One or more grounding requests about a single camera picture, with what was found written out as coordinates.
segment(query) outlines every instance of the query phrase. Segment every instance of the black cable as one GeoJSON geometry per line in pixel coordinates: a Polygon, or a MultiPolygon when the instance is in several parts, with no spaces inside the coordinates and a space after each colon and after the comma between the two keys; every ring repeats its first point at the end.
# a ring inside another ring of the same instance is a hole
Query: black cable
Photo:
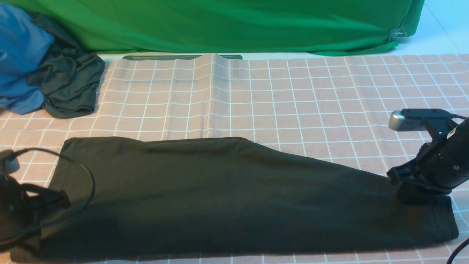
{"type": "Polygon", "coordinates": [[[459,118],[459,119],[467,119],[467,117],[463,117],[463,116],[460,116],[460,115],[454,115],[455,118],[459,118]]]}
{"type": "Polygon", "coordinates": [[[469,245],[469,238],[466,239],[463,243],[461,243],[449,256],[448,261],[446,264],[452,264],[456,256],[463,250],[467,245],[469,245]]]}
{"type": "Polygon", "coordinates": [[[5,238],[10,238],[10,237],[18,237],[18,236],[21,236],[21,235],[25,235],[25,234],[28,234],[28,233],[31,233],[31,232],[35,232],[35,231],[39,231],[43,228],[47,228],[47,227],[50,227],[50,226],[53,226],[53,225],[56,225],[66,219],[69,219],[70,217],[80,213],[81,211],[83,211],[85,208],[88,207],[88,205],[91,203],[91,201],[93,200],[93,197],[94,197],[94,193],[96,192],[96,182],[95,182],[95,179],[94,179],[94,176],[93,176],[93,173],[90,171],[90,169],[88,169],[85,165],[83,165],[82,163],[76,161],[76,160],[73,160],[67,156],[64,156],[62,154],[59,154],[55,151],[52,151],[52,150],[49,150],[49,149],[45,149],[45,148],[25,148],[25,149],[21,149],[21,150],[18,150],[15,152],[14,156],[12,158],[17,158],[25,153],[28,153],[30,151],[40,151],[40,152],[46,152],[46,153],[49,153],[49,154],[52,154],[52,155],[55,155],[59,158],[62,158],[64,160],[67,160],[71,163],[74,163],[76,165],[78,165],[79,167],[81,167],[82,169],[84,169],[89,177],[90,177],[90,180],[91,180],[91,193],[90,195],[88,196],[88,199],[83,202],[83,204],[76,210],[74,211],[71,211],[70,213],[56,219],[56,220],[52,220],[48,223],[45,223],[45,224],[41,224],[41,225],[38,225],[38,226],[33,226],[33,227],[29,227],[29,228],[25,228],[25,229],[22,229],[20,231],[15,231],[15,232],[10,232],[10,233],[3,233],[3,234],[0,234],[0,240],[2,239],[5,239],[5,238]]]}

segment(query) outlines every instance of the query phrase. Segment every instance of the pink grid mat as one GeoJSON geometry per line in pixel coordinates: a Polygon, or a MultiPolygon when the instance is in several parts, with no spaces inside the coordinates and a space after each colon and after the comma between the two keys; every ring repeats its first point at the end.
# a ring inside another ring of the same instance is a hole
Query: pink grid mat
{"type": "MultiPolygon", "coordinates": [[[[415,157],[426,133],[395,133],[402,108],[442,108],[469,115],[469,54],[243,61],[215,54],[195,60],[107,64],[95,114],[53,119],[44,111],[0,113],[0,148],[59,151],[71,137],[143,141],[239,136],[271,148],[384,175],[415,157]]],[[[22,156],[15,176],[47,185],[56,159],[22,156]]],[[[442,264],[469,237],[469,184],[453,194],[460,238],[406,252],[243,256],[155,261],[166,264],[442,264]]],[[[0,255],[0,264],[9,262],[0,255]]],[[[469,263],[469,249],[456,263],[469,263]]]]}

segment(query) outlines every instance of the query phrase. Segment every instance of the green fabric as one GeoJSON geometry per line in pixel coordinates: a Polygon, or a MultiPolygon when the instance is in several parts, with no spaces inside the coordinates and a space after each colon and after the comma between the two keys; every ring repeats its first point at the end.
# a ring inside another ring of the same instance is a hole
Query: green fabric
{"type": "MultiPolygon", "coordinates": [[[[43,230],[41,254],[17,248],[12,262],[414,249],[458,237],[448,196],[404,205],[387,177],[243,138],[72,138],[61,154],[92,171],[94,199],[43,230]]],[[[73,208],[91,189],[64,159],[49,187],[64,190],[73,208]]]]}
{"type": "Polygon", "coordinates": [[[4,0],[55,19],[86,49],[187,53],[386,52],[424,0],[4,0]]]}

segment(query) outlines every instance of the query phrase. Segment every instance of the dark green clothing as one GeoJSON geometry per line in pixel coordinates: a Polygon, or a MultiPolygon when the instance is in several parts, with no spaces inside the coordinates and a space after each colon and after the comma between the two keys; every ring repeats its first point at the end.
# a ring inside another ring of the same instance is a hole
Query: dark green clothing
{"type": "MultiPolygon", "coordinates": [[[[73,138],[61,153],[94,173],[94,201],[44,230],[42,255],[17,249],[14,262],[348,252],[458,236],[449,197],[402,205],[385,177],[246,139],[73,138]]],[[[50,188],[65,190],[78,205],[90,184],[86,173],[60,160],[50,188]]]]}
{"type": "Polygon", "coordinates": [[[52,34],[55,42],[38,69],[28,75],[28,85],[40,86],[45,96],[44,109],[55,118],[73,118],[92,114],[97,89],[104,72],[104,61],[80,46],[55,22],[34,13],[31,19],[52,34]]]}

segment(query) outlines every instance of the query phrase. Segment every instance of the blue shirt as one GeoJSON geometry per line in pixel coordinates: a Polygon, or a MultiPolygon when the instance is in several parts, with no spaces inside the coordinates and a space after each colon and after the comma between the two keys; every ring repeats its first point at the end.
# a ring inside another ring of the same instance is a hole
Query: blue shirt
{"type": "Polygon", "coordinates": [[[22,115],[44,103],[40,87],[28,86],[26,76],[38,68],[55,39],[9,4],[0,4],[0,18],[0,108],[22,115]]]}

